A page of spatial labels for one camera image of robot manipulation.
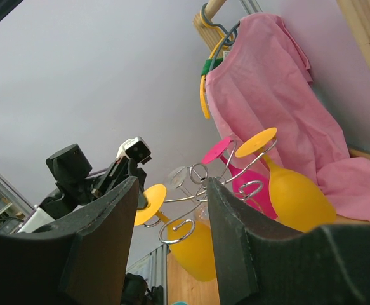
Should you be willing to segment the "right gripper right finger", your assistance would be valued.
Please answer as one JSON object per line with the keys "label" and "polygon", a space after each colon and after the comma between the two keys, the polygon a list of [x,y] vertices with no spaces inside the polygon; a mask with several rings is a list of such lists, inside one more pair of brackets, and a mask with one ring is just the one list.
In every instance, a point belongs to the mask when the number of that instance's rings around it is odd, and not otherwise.
{"label": "right gripper right finger", "polygon": [[301,233],[207,181],[222,304],[370,304],[370,224]]}

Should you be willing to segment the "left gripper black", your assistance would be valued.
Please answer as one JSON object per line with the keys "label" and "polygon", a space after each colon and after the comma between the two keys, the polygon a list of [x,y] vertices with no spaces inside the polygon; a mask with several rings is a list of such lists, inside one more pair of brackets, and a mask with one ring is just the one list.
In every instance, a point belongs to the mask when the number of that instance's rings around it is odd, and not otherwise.
{"label": "left gripper black", "polygon": [[143,193],[147,174],[131,158],[119,157],[111,163],[106,172],[93,184],[91,194],[95,198],[99,198],[130,176],[137,177],[139,180],[140,190],[138,191],[137,209],[144,210],[148,206],[148,201]]}

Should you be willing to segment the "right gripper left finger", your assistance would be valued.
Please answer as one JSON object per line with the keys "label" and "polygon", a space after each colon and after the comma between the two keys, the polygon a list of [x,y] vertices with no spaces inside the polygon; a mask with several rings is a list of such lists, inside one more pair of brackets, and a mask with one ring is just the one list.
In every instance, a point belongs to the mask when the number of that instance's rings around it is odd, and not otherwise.
{"label": "right gripper left finger", "polygon": [[0,304],[119,304],[138,180],[32,233],[0,234]]}

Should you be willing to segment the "clear wine glass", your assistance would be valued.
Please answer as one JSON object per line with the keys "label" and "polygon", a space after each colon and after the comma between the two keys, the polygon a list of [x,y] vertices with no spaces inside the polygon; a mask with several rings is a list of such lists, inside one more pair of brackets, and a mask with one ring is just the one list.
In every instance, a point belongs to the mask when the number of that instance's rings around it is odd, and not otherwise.
{"label": "clear wine glass", "polygon": [[[190,167],[180,166],[174,169],[167,177],[164,182],[168,191],[179,189],[185,197],[195,196],[191,193],[185,185],[185,181],[189,178]],[[191,199],[193,204],[198,207],[193,211],[195,220],[202,222],[203,224],[210,226],[208,204],[206,202],[200,203],[196,199]]]}

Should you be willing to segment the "yellow wine glass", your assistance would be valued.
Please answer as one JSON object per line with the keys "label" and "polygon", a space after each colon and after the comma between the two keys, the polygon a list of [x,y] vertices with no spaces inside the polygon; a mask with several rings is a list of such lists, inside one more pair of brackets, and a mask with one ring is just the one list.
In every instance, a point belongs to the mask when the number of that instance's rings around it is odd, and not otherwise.
{"label": "yellow wine glass", "polygon": [[198,281],[211,281],[216,278],[215,257],[211,229],[204,223],[179,216],[169,219],[161,212],[167,189],[163,184],[155,184],[143,192],[146,205],[136,211],[135,226],[145,225],[152,217],[157,217],[163,226],[159,231],[159,241],[167,245],[179,265]]}
{"label": "yellow wine glass", "polygon": [[301,232],[309,232],[323,224],[333,224],[336,210],[320,188],[306,176],[276,165],[268,155],[277,142],[275,127],[251,137],[235,152],[243,158],[257,153],[270,171],[269,195],[278,220],[285,226]]}

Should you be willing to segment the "yellow wine glass back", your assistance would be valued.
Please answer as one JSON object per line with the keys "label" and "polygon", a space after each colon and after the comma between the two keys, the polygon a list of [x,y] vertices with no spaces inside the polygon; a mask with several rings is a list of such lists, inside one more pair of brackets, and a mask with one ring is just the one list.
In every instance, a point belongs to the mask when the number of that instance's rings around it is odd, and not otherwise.
{"label": "yellow wine glass back", "polygon": [[277,142],[275,127],[251,137],[235,152],[243,158],[257,153],[270,171],[269,195],[278,220],[285,226],[301,232],[309,232],[323,224],[333,224],[336,210],[320,188],[306,176],[276,165],[268,155]]}

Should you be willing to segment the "pink plastic wine glass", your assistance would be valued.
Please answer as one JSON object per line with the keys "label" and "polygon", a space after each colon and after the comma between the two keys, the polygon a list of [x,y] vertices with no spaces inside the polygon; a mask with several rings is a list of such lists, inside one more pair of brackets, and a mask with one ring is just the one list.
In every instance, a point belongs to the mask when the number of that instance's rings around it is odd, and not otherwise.
{"label": "pink plastic wine glass", "polygon": [[229,169],[231,178],[234,178],[230,184],[232,186],[232,190],[238,198],[242,198],[244,196],[250,195],[253,191],[256,191],[259,187],[258,184],[250,184],[247,186],[248,182],[252,181],[259,181],[263,183],[263,188],[254,194],[252,197],[244,200],[250,207],[259,210],[267,217],[275,220],[277,218],[277,214],[272,206],[270,201],[269,195],[269,180],[264,177],[262,174],[252,171],[246,170],[243,174],[237,177],[242,172],[242,169],[237,168],[236,166],[231,164],[232,156],[229,156],[229,159],[224,157],[223,153],[233,144],[232,148],[233,152],[236,148],[235,141],[232,140],[230,137],[225,137],[224,139],[220,140],[216,143],[203,157],[201,163],[203,165],[207,165],[216,159],[220,159],[226,169]]}

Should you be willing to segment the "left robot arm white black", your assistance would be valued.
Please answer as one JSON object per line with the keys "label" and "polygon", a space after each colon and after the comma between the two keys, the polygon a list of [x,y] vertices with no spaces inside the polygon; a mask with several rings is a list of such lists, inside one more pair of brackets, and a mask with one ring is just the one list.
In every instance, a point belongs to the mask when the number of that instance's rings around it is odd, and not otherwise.
{"label": "left robot arm white black", "polygon": [[46,159],[46,165],[55,178],[56,189],[35,207],[35,212],[19,229],[31,233],[74,210],[106,195],[128,177],[139,181],[137,210],[148,202],[144,184],[147,174],[139,167],[151,160],[148,145],[139,137],[120,145],[114,161],[104,170],[92,172],[92,166],[78,144],[71,144]]}

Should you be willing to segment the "chrome wine glass rack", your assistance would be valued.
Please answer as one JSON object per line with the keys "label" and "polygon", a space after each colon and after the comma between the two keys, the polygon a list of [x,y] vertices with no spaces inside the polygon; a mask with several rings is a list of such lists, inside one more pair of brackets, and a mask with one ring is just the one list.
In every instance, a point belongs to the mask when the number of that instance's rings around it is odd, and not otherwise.
{"label": "chrome wine glass rack", "polygon": [[[223,153],[224,157],[226,157],[227,159],[229,159],[229,156],[232,156],[233,158],[235,156],[235,152],[237,150],[237,147],[235,148],[235,150],[233,152],[231,152],[233,150],[232,146],[233,146],[233,144],[231,144],[230,147]],[[245,166],[242,169],[242,172],[239,175],[237,175],[237,177],[240,176],[241,174],[243,174],[246,170],[252,170],[251,167],[255,163],[257,163],[260,159],[261,159],[261,157],[259,157],[259,156],[255,157],[255,159],[252,160],[252,162],[250,162],[250,164],[248,166]],[[187,201],[187,200],[191,200],[191,199],[196,199],[200,203],[207,202],[207,200],[208,200],[207,199],[207,191],[204,189],[204,186],[202,184],[209,177],[209,175],[206,174],[204,177],[201,177],[199,180],[195,180],[194,177],[193,177],[193,175],[197,173],[196,170],[195,170],[195,168],[197,166],[199,166],[199,165],[202,166],[203,168],[207,168],[207,165],[203,165],[201,162],[199,164],[195,164],[193,166],[190,166],[189,178],[191,179],[191,181],[194,184],[200,185],[201,189],[195,193],[195,196],[189,196],[189,197],[184,197],[184,198],[178,198],[178,199],[168,200],[169,203]],[[217,179],[221,180],[221,183],[226,186],[227,184],[230,184],[230,182],[234,178],[230,178],[230,179],[227,180],[227,179],[224,178],[224,176],[221,175],[221,176],[218,176]],[[263,188],[263,183],[262,182],[259,182],[259,181],[248,182],[247,183],[247,186],[250,185],[250,184],[258,184],[259,187],[258,187],[258,189],[256,191],[253,191],[250,195],[247,195],[247,196],[244,196],[242,198],[239,198],[240,200],[244,201],[244,200],[252,197],[254,194],[256,194],[257,192],[259,192]],[[158,223],[160,223],[160,222],[161,221],[157,217],[152,217],[149,221],[146,222],[146,224],[144,225],[144,227],[154,227],[154,226],[158,225]]]}

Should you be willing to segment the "yellow clothes hanger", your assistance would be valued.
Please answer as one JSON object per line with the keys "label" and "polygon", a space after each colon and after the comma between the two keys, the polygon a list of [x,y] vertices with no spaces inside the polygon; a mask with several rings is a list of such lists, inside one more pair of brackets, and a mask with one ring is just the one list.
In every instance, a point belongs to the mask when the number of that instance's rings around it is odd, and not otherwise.
{"label": "yellow clothes hanger", "polygon": [[204,38],[205,42],[212,46],[211,53],[208,57],[208,59],[205,61],[205,64],[203,65],[202,72],[201,72],[201,81],[199,85],[199,96],[201,101],[201,109],[203,112],[203,115],[206,119],[210,119],[210,113],[208,109],[208,103],[206,98],[206,75],[208,74],[210,70],[210,65],[212,63],[212,60],[216,58],[221,49],[227,49],[230,48],[235,39],[237,37],[237,30],[233,30],[229,34],[224,33],[222,30],[217,30],[216,34],[207,32],[202,33],[202,38]]}

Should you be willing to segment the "green garment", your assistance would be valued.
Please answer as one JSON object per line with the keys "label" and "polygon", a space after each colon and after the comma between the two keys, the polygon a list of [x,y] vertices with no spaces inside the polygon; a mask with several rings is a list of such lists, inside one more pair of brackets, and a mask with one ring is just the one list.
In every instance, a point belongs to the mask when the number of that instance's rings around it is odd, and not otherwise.
{"label": "green garment", "polygon": [[216,60],[207,59],[203,65],[201,76],[206,76],[209,71],[217,68],[223,62],[223,58],[217,58]]}

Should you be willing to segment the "pink shirt on hanger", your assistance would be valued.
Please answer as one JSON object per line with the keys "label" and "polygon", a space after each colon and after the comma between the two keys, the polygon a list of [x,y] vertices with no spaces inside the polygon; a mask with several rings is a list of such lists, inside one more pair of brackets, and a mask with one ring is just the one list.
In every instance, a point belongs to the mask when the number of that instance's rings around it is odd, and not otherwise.
{"label": "pink shirt on hanger", "polygon": [[225,59],[207,68],[204,90],[222,137],[241,144],[275,127],[271,159],[316,183],[339,215],[370,222],[370,160],[350,156],[311,84],[308,58],[282,18],[255,13],[241,19]]}

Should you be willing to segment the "grey blue clothes hanger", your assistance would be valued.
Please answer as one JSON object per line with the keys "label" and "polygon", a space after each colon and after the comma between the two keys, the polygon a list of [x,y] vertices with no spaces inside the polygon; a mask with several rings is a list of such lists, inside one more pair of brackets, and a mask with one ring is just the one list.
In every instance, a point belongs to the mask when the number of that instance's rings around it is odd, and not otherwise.
{"label": "grey blue clothes hanger", "polygon": [[207,27],[208,29],[212,29],[215,32],[217,30],[222,30],[224,33],[229,34],[230,32],[237,30],[237,28],[239,27],[239,23],[237,23],[230,30],[226,30],[226,28],[222,24],[214,23],[211,20],[224,3],[225,1],[208,1],[207,3],[202,5],[199,15],[203,26]]}

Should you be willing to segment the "wooden clothes stand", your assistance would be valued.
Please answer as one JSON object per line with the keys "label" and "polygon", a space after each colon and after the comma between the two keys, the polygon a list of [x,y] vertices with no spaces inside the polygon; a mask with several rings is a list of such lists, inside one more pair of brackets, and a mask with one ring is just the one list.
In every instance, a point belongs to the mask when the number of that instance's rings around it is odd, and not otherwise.
{"label": "wooden clothes stand", "polygon": [[[335,106],[341,114],[339,119],[334,119],[343,130],[345,140],[347,136],[351,135],[359,141],[367,141],[370,137],[370,110],[366,109],[368,94],[360,91],[359,80],[360,78],[370,78],[370,2],[339,1],[338,8],[343,12],[343,16],[347,20],[348,29],[353,34],[354,41],[350,43],[346,39],[339,37],[338,32],[340,26],[330,21],[325,20],[317,25],[316,29],[324,32],[327,42],[327,46],[321,48],[319,52],[320,58],[323,61],[322,69],[329,74],[332,82],[332,90],[344,92],[344,96],[338,97],[334,101]],[[201,36],[203,32],[216,34],[214,30],[203,26],[199,13],[194,18],[194,25],[199,31],[199,34]],[[285,20],[282,19],[282,21],[293,37],[294,30],[287,27]],[[293,37],[293,39],[303,51],[305,45],[303,38]],[[222,48],[218,58],[225,59],[231,49],[232,47],[229,49]],[[312,53],[304,52],[304,54],[310,63],[310,75],[312,78],[312,73],[320,71],[320,67],[316,66]],[[370,157],[355,154],[349,147],[348,151],[353,158],[363,157],[370,160]],[[235,164],[243,168],[248,166],[257,156],[257,153],[243,158],[235,156]],[[270,171],[263,158],[251,168],[269,180]]]}

